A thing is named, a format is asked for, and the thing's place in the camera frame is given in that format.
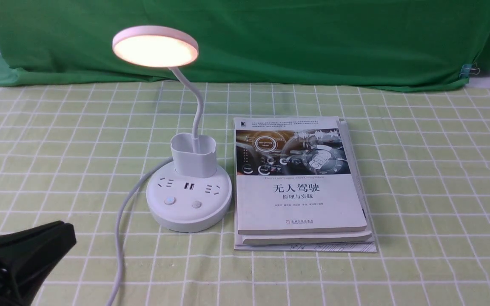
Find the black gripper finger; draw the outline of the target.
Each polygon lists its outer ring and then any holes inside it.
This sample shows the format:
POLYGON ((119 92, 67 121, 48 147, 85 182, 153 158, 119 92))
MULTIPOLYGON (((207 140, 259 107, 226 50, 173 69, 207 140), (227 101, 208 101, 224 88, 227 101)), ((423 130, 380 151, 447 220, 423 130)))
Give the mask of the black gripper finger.
POLYGON ((30 306, 60 260, 76 245, 74 226, 53 221, 0 235, 0 306, 30 306))

